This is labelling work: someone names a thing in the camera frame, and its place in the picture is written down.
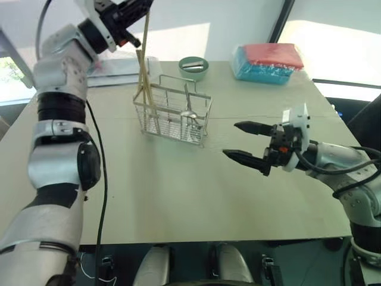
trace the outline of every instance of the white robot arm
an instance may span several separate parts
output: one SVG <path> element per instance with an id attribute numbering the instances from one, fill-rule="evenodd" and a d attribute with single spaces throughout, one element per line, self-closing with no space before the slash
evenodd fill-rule
<path id="1" fill-rule="evenodd" d="M 140 42 L 127 30 L 153 0 L 84 0 L 89 18 L 49 37 L 34 68 L 38 93 L 28 173 L 36 198 L 0 240 L 7 286 L 73 285 L 86 191 L 100 178 L 99 152 L 85 124 L 86 72 L 97 54 Z"/>
<path id="2" fill-rule="evenodd" d="M 305 171 L 333 190 L 351 224 L 352 247 L 363 284 L 381 283 L 381 153 L 364 147 L 344 147 L 310 140 L 310 117 L 304 105 L 283 112 L 273 126 L 239 122 L 239 129 L 270 136 L 263 158 L 241 150 L 224 150 L 230 159 L 268 176 L 272 166 Z M 373 153 L 369 160 L 360 150 Z"/>

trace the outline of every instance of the green bowl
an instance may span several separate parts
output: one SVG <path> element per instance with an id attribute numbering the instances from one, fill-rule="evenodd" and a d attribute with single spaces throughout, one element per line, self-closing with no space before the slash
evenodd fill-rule
<path id="1" fill-rule="evenodd" d="M 181 66 L 183 64 L 188 64 L 188 63 L 193 63 L 195 61 L 203 61 L 204 62 L 204 69 L 200 72 L 200 71 L 188 71 L 188 70 L 183 70 L 181 68 Z M 180 74 L 181 74 L 181 77 L 185 77 L 186 79 L 193 79 L 195 81 L 200 81 L 202 80 L 205 75 L 207 74 L 207 71 L 209 69 L 209 63 L 206 59 L 204 58 L 200 58 L 200 57 L 186 57 L 186 58 L 183 58 L 179 61 L 179 71 L 180 71 Z"/>

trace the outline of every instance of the metal utensil holder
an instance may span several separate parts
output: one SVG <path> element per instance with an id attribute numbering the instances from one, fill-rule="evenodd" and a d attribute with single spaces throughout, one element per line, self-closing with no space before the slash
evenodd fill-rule
<path id="1" fill-rule="evenodd" d="M 172 87 L 163 85 L 164 78 L 172 81 Z M 194 87 L 188 94 L 195 118 L 182 115 L 187 109 L 186 92 L 175 87 L 184 84 Z M 133 99 L 142 132 L 202 146 L 202 139 L 207 135 L 211 97 L 198 92 L 194 80 L 165 74 L 159 76 L 159 84 L 151 83 L 149 87 L 151 104 L 145 101 L 143 88 Z"/>

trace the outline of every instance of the wire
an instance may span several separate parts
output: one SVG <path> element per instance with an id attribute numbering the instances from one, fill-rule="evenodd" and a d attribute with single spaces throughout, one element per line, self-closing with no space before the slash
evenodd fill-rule
<path id="1" fill-rule="evenodd" d="M 343 254 L 343 266 L 341 267 L 341 279 L 342 279 L 343 286 L 346 286 L 346 281 L 345 281 L 346 261 L 348 260 L 348 255 L 351 248 L 352 248 L 352 244 L 351 242 L 349 242 Z"/>
<path id="2" fill-rule="evenodd" d="M 376 150 L 373 148 L 362 147 L 362 146 L 351 146 L 351 148 L 356 149 L 356 150 L 363 150 L 365 152 L 369 152 L 370 154 L 381 157 L 381 152 L 379 150 Z"/>
<path id="3" fill-rule="evenodd" d="M 39 60 L 41 58 L 40 41 L 41 41 L 41 31 L 42 31 L 43 20 L 45 19 L 46 12 L 47 12 L 51 2 L 52 2 L 52 0 L 46 0 L 45 5 L 42 8 L 40 17 L 38 19 L 37 33 L 36 33 L 36 46 L 35 46 L 37 60 Z"/>
<path id="4" fill-rule="evenodd" d="M 311 270 L 312 267 L 315 265 L 316 260 L 317 260 L 317 258 L 318 258 L 319 255 L 320 255 L 320 252 L 321 252 L 321 247 L 318 248 L 318 250 L 317 250 L 317 252 L 316 252 L 314 258 L 312 259 L 312 261 L 311 261 L 311 263 L 310 263 L 310 265 L 309 265 L 309 267 L 308 267 L 307 270 L 305 271 L 304 276 L 303 276 L 303 280 L 302 280 L 300 286 L 303 286 L 305 280 L 307 279 L 308 273 L 310 273 L 310 270 Z"/>
<path id="5" fill-rule="evenodd" d="M 338 189 L 336 192 L 332 194 L 332 197 L 339 199 L 340 196 L 345 193 L 349 189 L 357 188 L 358 186 L 365 185 L 366 183 L 369 183 L 370 181 L 376 179 L 379 175 L 381 174 L 381 169 L 377 170 L 376 173 L 373 175 L 369 176 L 366 179 L 363 179 L 362 181 L 356 182 L 354 184 L 350 184 L 348 186 L 345 186 L 341 189 Z"/>
<path id="6" fill-rule="evenodd" d="M 40 42 L 41 42 L 42 25 L 43 25 L 43 21 L 44 21 L 45 16 L 46 16 L 46 12 L 47 12 L 51 2 L 52 2 L 52 0 L 46 0 L 44 6 L 42 8 L 40 17 L 38 19 L 37 33 L 36 33 L 36 43 L 35 43 L 36 58 L 38 60 L 40 60 L 40 58 L 41 58 L 41 56 L 40 56 Z M 97 235 L 97 238 L 96 238 L 96 247 L 95 247 L 95 277 L 94 278 L 95 278 L 95 285 L 98 285 L 98 281 L 99 280 L 103 281 L 102 279 L 99 278 L 99 267 L 98 266 L 99 266 L 99 252 L 100 252 L 100 248 L 101 248 L 103 222 L 104 222 L 104 218 L 105 218 L 106 205 L 107 205 L 108 181 L 107 181 L 107 169 L 106 169 L 105 151 L 104 151 L 104 148 L 103 148 L 101 132 L 99 131 L 99 127 L 98 127 L 98 124 L 96 123 L 95 116 L 94 116 L 94 113 L 93 113 L 93 110 L 92 110 L 92 108 L 90 106 L 89 101 L 86 101 L 86 104 L 87 104 L 88 109 L 90 111 L 91 118 L 92 118 L 92 120 L 94 122 L 94 127 L 95 127 L 96 133 L 98 135 L 99 145 L 101 147 L 103 176 L 104 176 L 104 184 L 105 184 L 105 187 L 104 187 L 104 199 L 103 199 L 103 205 L 102 205 L 102 212 L 101 212 L 101 218 L 99 220 L 98 235 Z M 94 142 L 94 140 L 92 138 L 90 139 L 90 141 L 96 147 L 96 144 L 95 144 L 95 142 Z"/>
<path id="7" fill-rule="evenodd" d="M 106 212 L 106 206 L 107 206 L 108 181 L 107 181 L 106 158 L 105 158 L 105 151 L 104 151 L 103 143 L 102 143 L 101 132 L 99 131 L 98 124 L 96 123 L 93 110 L 92 110 L 88 100 L 86 101 L 86 105 L 88 106 L 91 118 L 94 122 L 94 127 L 96 129 L 96 133 L 98 134 L 99 146 L 101 147 L 103 177 L 104 177 L 104 183 L 105 183 L 102 212 L 101 212 L 101 218 L 99 220 L 98 235 L 96 237 L 96 246 L 95 246 L 95 285 L 98 285 L 99 284 L 98 283 L 99 282 L 98 281 L 98 279 L 99 279 L 99 255 L 101 252 L 102 229 L 103 229 L 103 222 L 105 219 L 105 212 Z"/>
<path id="8" fill-rule="evenodd" d="M 371 164 L 375 164 L 375 163 L 378 163 L 380 162 L 380 159 L 373 159 L 373 160 L 369 160 L 369 161 L 366 161 L 364 163 L 361 163 L 361 164 L 358 164 L 356 166 L 353 166 L 353 167 L 350 167 L 350 168 L 347 168 L 347 169 L 340 169 L 340 170 L 328 170 L 328 169 L 323 169 L 323 168 L 320 168 L 320 167 L 317 167 L 313 164 L 311 164 L 301 153 L 299 150 L 295 150 L 295 154 L 296 156 L 298 156 L 300 162 L 307 168 L 307 169 L 310 169 L 312 171 L 315 171 L 317 173 L 320 173 L 320 174 L 324 174 L 324 175 L 343 175 L 343 174 L 347 174 L 347 173 L 351 173 L 351 172 L 354 172 L 354 171 L 357 171 L 363 167 L 366 167 L 368 165 L 371 165 Z"/>
<path id="9" fill-rule="evenodd" d="M 84 267 L 83 267 L 83 261 L 84 261 L 84 259 L 85 259 L 85 253 L 83 252 L 83 253 L 81 254 L 81 258 L 79 259 L 79 265 L 80 265 L 80 267 L 81 267 L 81 270 L 82 270 L 83 274 L 84 274 L 87 278 L 89 278 L 89 279 L 95 279 L 95 277 L 92 277 L 92 276 L 90 276 L 89 274 L 86 273 L 86 271 L 85 271 L 85 269 L 84 269 Z M 116 284 L 118 278 L 115 276 L 113 279 L 110 279 L 110 280 L 106 280 L 106 279 L 102 279 L 102 278 L 99 278 L 99 280 L 102 281 L 102 282 L 106 282 L 106 283 L 109 283 L 109 282 L 113 282 L 113 281 L 114 281 L 113 286 L 115 286 L 115 284 Z"/>

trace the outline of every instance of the beige table surface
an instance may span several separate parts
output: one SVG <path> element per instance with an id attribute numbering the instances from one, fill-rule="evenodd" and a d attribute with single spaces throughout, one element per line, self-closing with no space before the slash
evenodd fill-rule
<path id="1" fill-rule="evenodd" d="M 163 62 L 178 76 L 177 63 Z M 243 133 L 241 120 L 280 121 L 282 110 L 306 102 L 311 137 L 334 144 L 357 141 L 304 73 L 286 86 L 234 80 L 226 62 L 212 62 L 200 90 L 213 97 L 205 148 L 142 134 L 134 85 L 89 90 L 102 132 L 109 179 L 103 244 L 170 241 L 289 240 L 350 235 L 348 219 L 331 190 L 304 175 L 273 168 L 269 177 L 229 160 L 237 148 L 261 157 L 268 138 Z M 0 235 L 35 196 L 26 172 L 33 100 L 0 141 Z M 95 138 L 90 117 L 88 125 Z M 94 244 L 103 179 L 88 192 L 82 244 Z"/>

